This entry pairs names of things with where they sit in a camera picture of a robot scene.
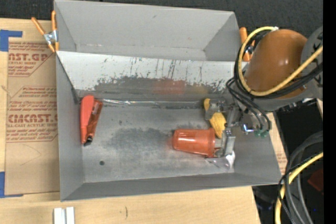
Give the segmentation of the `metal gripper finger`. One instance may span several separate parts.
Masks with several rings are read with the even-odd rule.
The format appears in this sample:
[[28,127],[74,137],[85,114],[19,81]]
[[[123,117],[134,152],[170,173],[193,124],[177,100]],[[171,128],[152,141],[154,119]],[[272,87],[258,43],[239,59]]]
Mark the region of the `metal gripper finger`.
[[233,134],[232,129],[225,129],[222,135],[222,153],[221,157],[232,155],[234,151],[236,136]]
[[225,113],[229,105],[223,102],[209,102],[204,103],[205,119],[210,120],[215,113]]

